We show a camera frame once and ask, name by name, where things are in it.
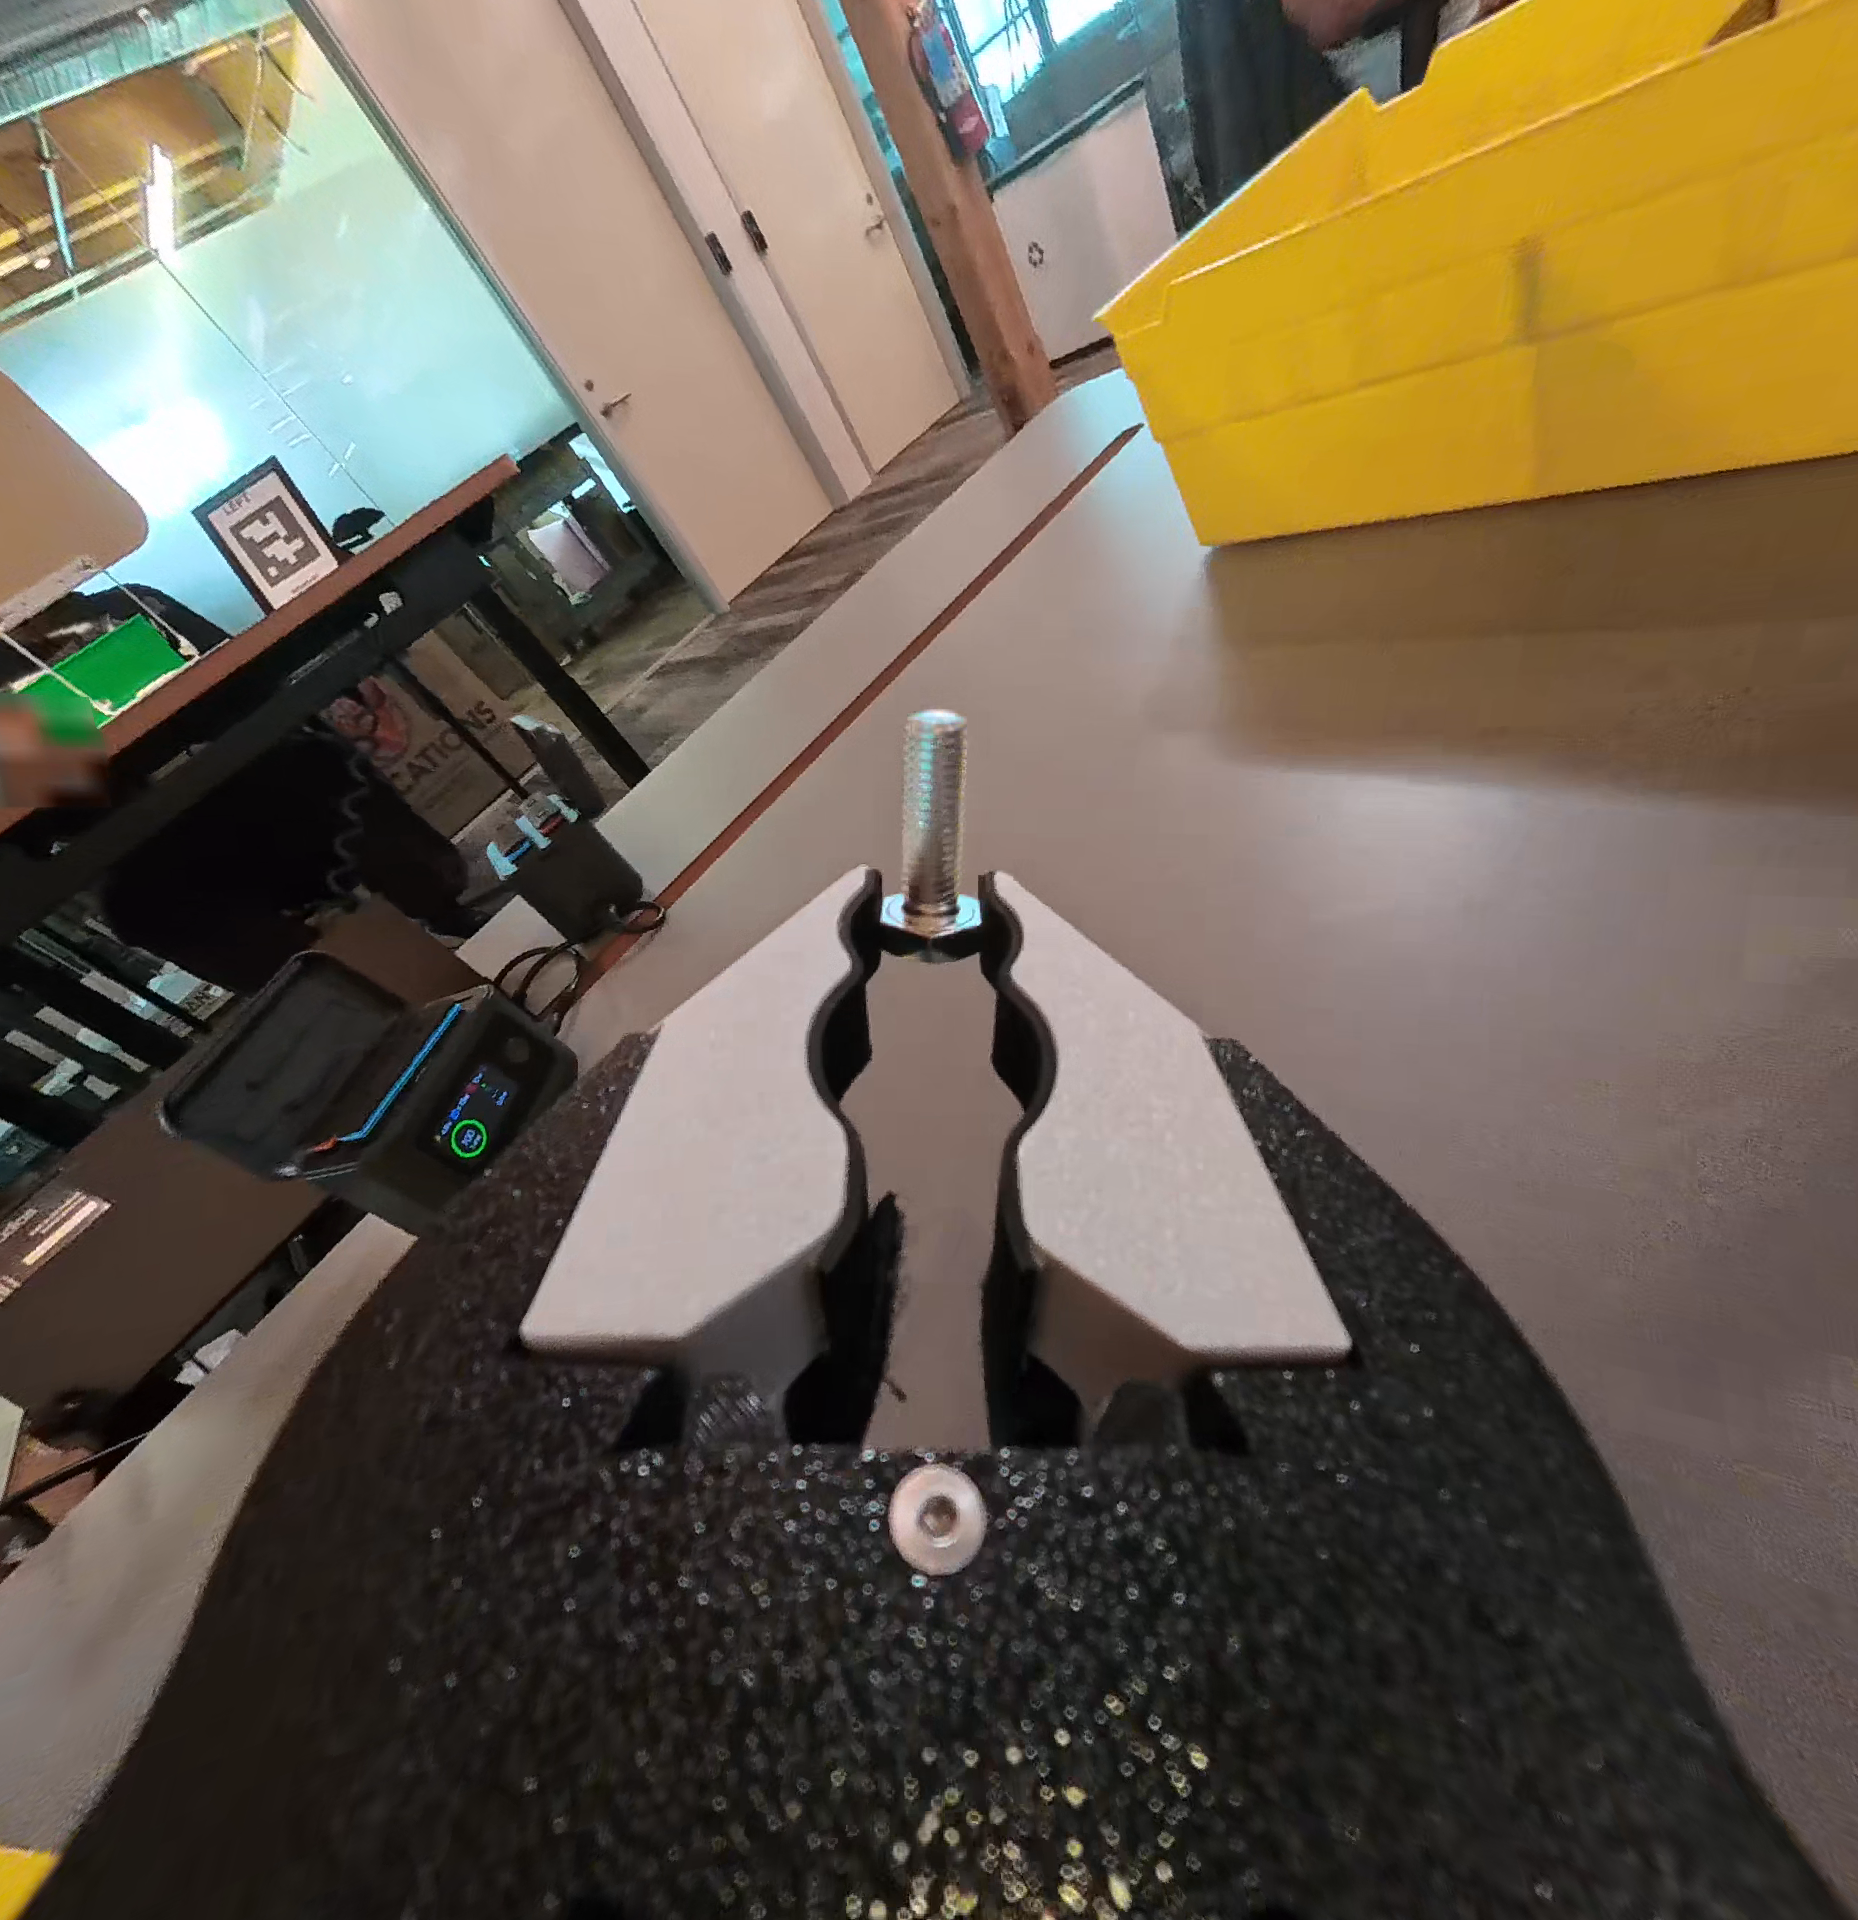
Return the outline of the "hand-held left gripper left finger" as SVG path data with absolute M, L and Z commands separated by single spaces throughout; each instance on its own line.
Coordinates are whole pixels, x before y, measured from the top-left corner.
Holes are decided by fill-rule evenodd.
M 880 877 L 853 866 L 668 1013 L 517 1327 L 532 1355 L 746 1380 L 830 1345 L 869 1209 L 842 1094 L 869 1061 Z

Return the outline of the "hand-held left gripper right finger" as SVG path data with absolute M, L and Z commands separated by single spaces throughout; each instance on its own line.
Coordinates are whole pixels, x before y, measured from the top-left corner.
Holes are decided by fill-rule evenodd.
M 1008 872 L 979 881 L 991 1072 L 1018 1117 L 981 1283 L 993 1420 L 1096 1420 L 1354 1355 L 1203 1031 Z

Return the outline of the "silver threaded bolt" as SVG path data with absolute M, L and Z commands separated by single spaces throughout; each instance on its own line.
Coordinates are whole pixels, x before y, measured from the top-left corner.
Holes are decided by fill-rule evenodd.
M 902 736 L 897 885 L 878 909 L 883 947 L 922 964 L 977 955 L 984 909 L 964 889 L 967 720 L 949 707 L 910 716 Z

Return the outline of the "black charger box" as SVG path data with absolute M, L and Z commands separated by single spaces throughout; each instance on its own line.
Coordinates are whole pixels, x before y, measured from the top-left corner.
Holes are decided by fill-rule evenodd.
M 527 802 L 484 854 L 501 889 L 571 942 L 605 938 L 652 907 L 629 858 L 559 794 Z

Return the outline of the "black charging case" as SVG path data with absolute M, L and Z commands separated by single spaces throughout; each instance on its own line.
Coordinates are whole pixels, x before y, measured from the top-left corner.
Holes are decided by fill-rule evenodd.
M 557 1032 L 483 980 L 402 1002 L 296 952 L 164 1093 L 170 1138 L 413 1237 L 577 1080 Z

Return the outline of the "printed cardboard box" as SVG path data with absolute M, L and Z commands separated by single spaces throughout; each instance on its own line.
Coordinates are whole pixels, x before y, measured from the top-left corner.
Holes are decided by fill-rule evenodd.
M 402 802 L 451 837 L 495 805 L 552 791 L 527 733 L 477 679 L 382 672 L 360 680 L 331 718 Z

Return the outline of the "black utility cart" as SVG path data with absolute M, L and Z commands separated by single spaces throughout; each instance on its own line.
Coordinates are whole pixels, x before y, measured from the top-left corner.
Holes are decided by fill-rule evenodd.
M 572 662 L 686 578 L 577 425 L 519 454 L 493 498 L 488 573 L 509 607 Z

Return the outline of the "black labelled box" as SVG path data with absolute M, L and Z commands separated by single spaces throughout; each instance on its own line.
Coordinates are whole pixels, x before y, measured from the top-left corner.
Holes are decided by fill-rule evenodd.
M 0 1221 L 0 1306 L 111 1209 L 111 1198 L 64 1179 L 33 1187 Z

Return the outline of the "printed marker sign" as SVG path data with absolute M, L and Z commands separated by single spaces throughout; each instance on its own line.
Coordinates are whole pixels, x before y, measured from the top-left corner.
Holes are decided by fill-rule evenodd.
M 279 457 L 192 506 L 198 531 L 264 614 L 331 578 L 346 554 Z

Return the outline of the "yellow plastic bin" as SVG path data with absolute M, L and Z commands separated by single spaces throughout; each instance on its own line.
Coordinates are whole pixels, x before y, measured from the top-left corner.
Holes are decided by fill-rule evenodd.
M 1163 445 L 1206 544 L 1858 454 L 1858 255 Z
M 1158 445 L 1858 258 L 1858 1 L 1513 4 L 1106 320 Z

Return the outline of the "beige rounded board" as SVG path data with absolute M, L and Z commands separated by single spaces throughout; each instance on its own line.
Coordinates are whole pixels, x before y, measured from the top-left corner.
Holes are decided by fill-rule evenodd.
M 146 539 L 140 501 L 0 371 L 0 637 Z

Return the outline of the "white door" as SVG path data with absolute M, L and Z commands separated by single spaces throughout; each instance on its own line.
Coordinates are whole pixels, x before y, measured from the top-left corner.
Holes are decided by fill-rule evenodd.
M 797 1 L 661 1 L 687 113 L 869 470 L 958 403 L 853 123 Z
M 683 575 L 726 607 L 830 499 L 566 10 L 305 12 Z

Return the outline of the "white recycling bin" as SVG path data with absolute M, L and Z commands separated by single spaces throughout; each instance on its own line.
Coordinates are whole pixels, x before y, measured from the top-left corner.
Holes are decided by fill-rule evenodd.
M 1101 312 L 1176 240 L 1146 85 L 1040 141 L 993 182 L 991 203 L 1045 355 L 1103 344 Z

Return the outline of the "red fire extinguisher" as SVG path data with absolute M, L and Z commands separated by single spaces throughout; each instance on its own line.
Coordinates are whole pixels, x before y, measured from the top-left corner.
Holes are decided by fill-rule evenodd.
M 991 138 L 988 115 L 937 1 L 910 4 L 910 62 L 949 154 L 977 159 Z

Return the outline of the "wooden post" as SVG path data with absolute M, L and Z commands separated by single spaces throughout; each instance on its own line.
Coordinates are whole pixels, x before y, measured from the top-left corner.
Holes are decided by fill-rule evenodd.
M 987 195 L 981 156 L 949 154 L 911 70 L 910 4 L 845 1 L 842 10 L 995 414 L 1018 434 L 1058 398 L 1058 385 Z

